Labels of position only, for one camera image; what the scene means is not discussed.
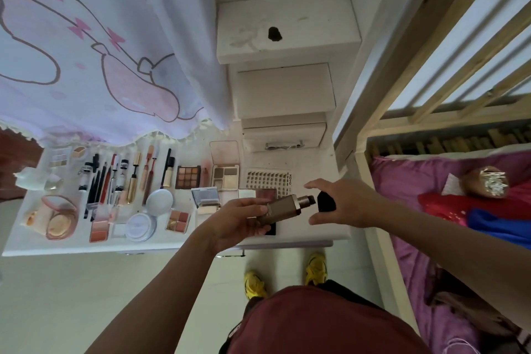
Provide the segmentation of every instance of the curtain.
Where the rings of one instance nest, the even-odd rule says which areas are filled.
[[[124,145],[231,119],[215,0],[0,0],[0,123]]]

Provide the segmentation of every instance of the silver drawer handle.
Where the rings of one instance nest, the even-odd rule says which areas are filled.
[[[286,146],[286,145],[284,145],[284,146],[279,146],[279,145],[270,146],[269,143],[265,143],[265,150],[266,151],[302,149],[302,148],[304,148],[304,143],[302,142],[302,140],[300,140],[298,143],[294,142],[293,144],[288,145],[288,146]]]

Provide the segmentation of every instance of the red cloth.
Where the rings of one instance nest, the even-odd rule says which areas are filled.
[[[529,183],[525,185],[511,188],[505,199],[424,193],[418,196],[418,202],[426,213],[464,226],[467,213],[472,209],[486,210],[507,220],[531,220],[531,204],[522,200],[522,196],[529,198],[531,187]]]
[[[431,354],[401,319],[315,287],[288,287],[256,304],[229,354]]]

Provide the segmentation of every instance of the foot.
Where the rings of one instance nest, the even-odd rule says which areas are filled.
[[[247,299],[251,299],[252,297],[269,297],[264,282],[255,272],[251,271],[245,273],[243,280],[245,283],[245,296]]]
[[[319,285],[328,280],[327,262],[322,253],[309,257],[305,285]]]

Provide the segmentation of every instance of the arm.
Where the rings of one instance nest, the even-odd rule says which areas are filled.
[[[531,330],[530,250],[411,210],[362,181],[317,179],[306,187],[324,190],[337,207],[333,212],[315,214],[309,219],[311,224],[386,230],[431,257],[514,323]]]
[[[263,199],[237,199],[210,216],[189,236],[164,269],[105,328],[87,354],[173,353],[186,320],[218,252],[244,238],[263,235],[269,225],[255,218]]]

